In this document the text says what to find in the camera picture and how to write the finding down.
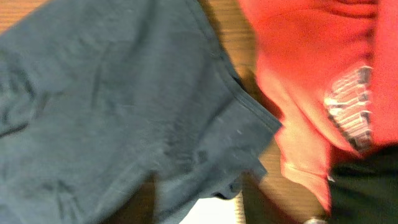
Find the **dark blue denim shorts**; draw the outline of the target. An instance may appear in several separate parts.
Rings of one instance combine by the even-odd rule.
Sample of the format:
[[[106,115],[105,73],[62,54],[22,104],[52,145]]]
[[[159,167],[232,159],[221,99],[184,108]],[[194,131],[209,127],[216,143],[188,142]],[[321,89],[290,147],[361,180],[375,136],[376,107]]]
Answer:
[[[280,128],[197,1],[50,1],[1,35],[1,222],[101,223],[155,174],[157,223],[231,199]]]

